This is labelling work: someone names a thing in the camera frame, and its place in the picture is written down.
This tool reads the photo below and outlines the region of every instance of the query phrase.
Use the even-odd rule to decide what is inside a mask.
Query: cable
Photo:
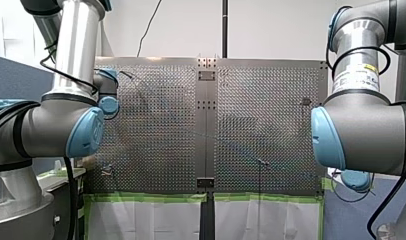
[[[329,30],[328,30],[328,38],[327,38],[327,49],[325,51],[325,55],[326,55],[325,60],[330,69],[332,69],[333,67],[331,66],[331,63],[330,63],[329,51],[332,48],[332,42],[333,42],[333,36],[334,36],[333,33],[334,33],[335,25],[336,25],[338,19],[340,18],[341,14],[350,8],[352,8],[352,7],[343,6],[343,7],[339,8],[338,11],[334,14],[333,18],[331,19],[330,25],[328,26]]]
[[[389,47],[389,46],[387,46],[387,45],[383,45],[385,48],[387,48],[387,50],[389,50],[390,52],[392,52],[392,53],[394,53],[394,54],[396,54],[396,55],[399,55],[399,53],[398,52],[396,52],[395,50],[393,50],[391,47]]]
[[[153,18],[154,18],[154,16],[156,15],[157,10],[159,9],[160,3],[162,3],[162,0],[159,0],[159,2],[157,3],[156,9],[154,10],[153,15],[152,15],[151,18],[150,18],[150,21],[149,21],[149,23],[147,24],[147,29],[146,29],[144,35],[143,35],[143,36],[141,37],[141,39],[140,39],[140,46],[138,47],[137,57],[140,56],[141,46],[143,45],[143,40],[144,40],[144,38],[147,36],[147,33],[149,32],[151,22],[153,21]]]
[[[357,198],[357,199],[354,199],[354,200],[348,200],[348,199],[343,198],[342,196],[340,196],[340,195],[338,194],[336,188],[334,187],[334,175],[335,175],[335,174],[339,174],[339,173],[337,173],[336,171],[337,171],[337,169],[334,170],[334,172],[333,172],[333,174],[332,174],[332,176],[331,176],[331,188],[333,189],[334,194],[335,194],[341,201],[346,202],[346,203],[356,203],[356,202],[360,202],[360,201],[364,200],[364,199],[368,196],[368,194],[371,192],[371,187],[372,187],[372,185],[374,184],[374,177],[375,177],[375,174],[374,174],[374,173],[372,174],[371,184],[370,184],[369,190],[368,190],[366,193],[364,193],[360,198]]]
[[[59,70],[57,70],[57,69],[55,69],[55,68],[53,68],[53,67],[50,67],[50,66],[48,66],[47,64],[45,64],[45,62],[46,62],[48,59],[51,58],[51,56],[53,55],[53,53],[54,53],[55,51],[56,51],[56,50],[51,51],[50,54],[49,54],[46,58],[44,58],[43,60],[40,61],[41,66],[47,68],[48,70],[50,70],[50,71],[52,71],[52,72],[55,72],[55,73],[57,73],[57,74],[59,74],[59,75],[62,75],[63,77],[68,78],[68,79],[70,79],[70,80],[72,80],[72,81],[74,81],[74,82],[77,82],[77,83],[83,84],[83,85],[85,85],[85,86],[87,86],[87,87],[90,87],[90,88],[92,89],[91,95],[96,94],[96,93],[98,92],[98,88],[97,88],[96,86],[94,86],[93,84],[91,84],[91,83],[89,83],[89,82],[86,82],[86,81],[84,81],[84,80],[80,80],[80,79],[78,79],[78,78],[75,78],[75,77],[73,77],[73,76],[71,76],[71,75],[69,75],[69,74],[67,74],[67,73],[64,73],[64,72],[62,72],[62,71],[59,71]]]
[[[391,105],[402,105],[406,104],[406,101],[399,101],[396,103],[393,103]],[[403,168],[402,176],[399,178],[397,181],[396,185],[394,185],[393,189],[390,191],[390,193],[387,195],[387,197],[383,200],[383,202],[378,206],[377,210],[375,210],[374,214],[372,214],[371,218],[368,221],[367,224],[367,229],[369,234],[371,235],[372,238],[376,239],[376,236],[374,232],[372,231],[372,225],[374,224],[375,220],[378,218],[378,216],[381,214],[381,212],[386,208],[386,206],[390,203],[390,201],[393,199],[393,197],[396,195],[396,193],[399,191],[399,189],[402,187],[403,183],[406,181],[406,167]]]
[[[116,83],[116,88],[119,87],[119,81],[118,81],[118,79],[117,79],[115,76],[113,76],[111,73],[109,73],[108,71],[106,71],[106,70],[104,70],[104,69],[100,69],[100,68],[94,68],[94,70],[106,74],[107,77],[111,78],[111,79]]]
[[[69,219],[69,231],[68,231],[68,240],[73,239],[75,233],[75,223],[77,219],[77,194],[78,189],[76,188],[75,179],[73,177],[72,164],[68,157],[64,157],[66,166],[66,173],[68,175],[68,184],[69,184],[69,195],[70,195],[70,219]]]
[[[118,114],[119,114],[120,111],[121,111],[121,105],[118,106],[118,111],[116,111],[116,113],[115,113],[115,115],[113,115],[113,117],[105,118],[104,120],[110,121],[110,120],[115,119],[115,118],[118,116]]]
[[[358,50],[363,50],[363,49],[371,49],[371,50],[376,50],[378,52],[381,52],[387,60],[386,66],[384,67],[384,69],[379,73],[380,75],[382,75],[383,73],[385,73],[391,64],[391,58],[390,55],[382,48],[377,47],[377,46],[362,46],[362,47],[357,47],[357,48],[353,48],[350,49],[346,52],[344,52],[343,54],[340,55],[340,57],[337,58],[337,60],[335,61],[334,65],[331,65],[330,62],[330,56],[329,56],[329,51],[332,49],[332,42],[333,42],[333,36],[334,36],[334,30],[336,27],[336,23],[339,20],[341,14],[343,12],[345,12],[346,10],[352,8],[351,6],[343,6],[341,7],[336,14],[334,14],[332,20],[331,20],[331,24],[329,25],[329,31],[328,31],[328,40],[327,40],[327,47],[326,47],[326,51],[325,51],[325,59],[326,59],[326,63],[328,65],[328,67],[331,69],[331,75],[332,75],[332,79],[334,79],[335,77],[335,72],[337,69],[338,64],[347,56],[349,56],[350,54],[354,53],[355,51]],[[390,51],[396,53],[395,51],[393,51],[392,49],[390,49],[387,45],[384,45],[387,49],[389,49]]]
[[[2,110],[0,110],[0,128],[4,126],[10,119],[16,115],[27,111],[31,108],[37,107],[40,104],[33,101],[23,101],[12,104]]]
[[[384,67],[383,70],[381,70],[380,75],[382,75],[383,73],[385,73],[389,69],[390,64],[391,64],[391,57],[384,49],[382,49],[380,47],[377,47],[377,46],[356,47],[356,48],[352,48],[350,50],[347,50],[346,52],[341,54],[340,57],[337,58],[337,60],[335,61],[333,67],[331,68],[331,75],[332,75],[333,79],[335,77],[335,72],[336,72],[337,66],[340,63],[340,61],[342,61],[345,57],[349,56],[350,54],[354,53],[355,51],[364,50],[364,49],[376,50],[376,51],[384,54],[384,56],[386,57],[386,60],[387,60],[386,66]]]
[[[140,79],[138,76],[136,76],[135,74],[133,74],[131,72],[119,71],[119,74],[125,75],[130,80],[133,80],[134,77],[137,78],[137,79]],[[148,89],[148,91],[150,91],[150,92],[152,92],[154,94],[154,91],[151,88],[148,88],[147,84],[145,84],[144,82],[143,82],[143,84]],[[166,111],[168,112],[169,116],[175,122],[177,122],[177,119],[176,119],[175,115],[170,111],[170,107],[169,107],[169,104],[167,103],[167,101],[165,99],[163,99],[163,98],[159,98],[159,100],[161,101],[162,105],[164,106],[164,109],[166,109]],[[240,146],[239,144],[236,144],[236,143],[228,141],[228,140],[223,140],[222,138],[218,138],[218,137],[215,137],[215,136],[210,136],[210,135],[194,132],[194,131],[191,131],[191,130],[186,129],[186,128],[182,128],[182,129],[184,131],[187,131],[187,132],[193,134],[193,135],[204,137],[204,138],[211,138],[211,139],[213,139],[213,140],[215,140],[217,142],[223,143],[223,144],[227,145],[228,147],[230,147],[231,149],[233,149],[234,151],[236,151],[237,153],[239,153],[239,154],[241,154],[241,155],[243,155],[243,156],[245,156],[245,157],[247,157],[247,158],[249,158],[251,160],[254,160],[254,161],[258,162],[259,164],[263,165],[265,168],[271,170],[269,162],[263,161],[262,159],[255,156],[250,150],[245,149],[244,147]]]

